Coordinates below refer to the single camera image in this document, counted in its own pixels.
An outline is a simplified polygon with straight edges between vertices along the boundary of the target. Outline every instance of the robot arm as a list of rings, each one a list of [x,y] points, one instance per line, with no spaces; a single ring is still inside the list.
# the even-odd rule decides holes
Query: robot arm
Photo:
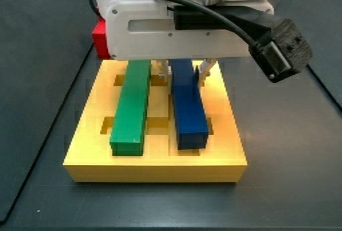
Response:
[[[254,57],[278,82],[301,72],[310,46],[268,0],[98,0],[119,59]]]

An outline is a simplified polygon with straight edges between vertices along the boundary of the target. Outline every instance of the green rectangular block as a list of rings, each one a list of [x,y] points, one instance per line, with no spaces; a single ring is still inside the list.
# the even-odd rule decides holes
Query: green rectangular block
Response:
[[[143,155],[151,61],[129,62],[110,144],[118,156]]]

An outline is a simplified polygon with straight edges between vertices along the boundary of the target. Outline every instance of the red part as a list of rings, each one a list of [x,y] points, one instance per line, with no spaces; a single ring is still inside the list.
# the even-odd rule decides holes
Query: red part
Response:
[[[99,19],[98,25],[93,31],[93,40],[98,52],[98,57],[101,59],[113,59],[107,47],[106,20],[103,18]]]

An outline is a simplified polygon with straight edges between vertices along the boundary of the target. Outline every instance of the wooden block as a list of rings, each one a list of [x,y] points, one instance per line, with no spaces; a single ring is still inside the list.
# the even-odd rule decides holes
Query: wooden block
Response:
[[[110,138],[114,155],[143,155],[150,72],[150,60],[130,61]]]
[[[201,89],[213,126],[206,149],[178,150],[169,87],[154,82],[149,95],[145,154],[113,156],[109,123],[115,116],[122,90],[122,86],[114,84],[117,78],[125,76],[126,65],[125,61],[102,63],[63,164],[73,179],[77,182],[238,182],[248,161],[218,65]],[[158,72],[154,65],[151,75],[155,79]]]
[[[170,60],[178,149],[206,148],[209,125],[190,59]]]

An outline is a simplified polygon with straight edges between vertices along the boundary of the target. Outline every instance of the blue block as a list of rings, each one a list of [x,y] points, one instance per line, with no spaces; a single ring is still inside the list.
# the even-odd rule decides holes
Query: blue block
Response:
[[[170,60],[178,149],[206,148],[209,124],[190,59]]]

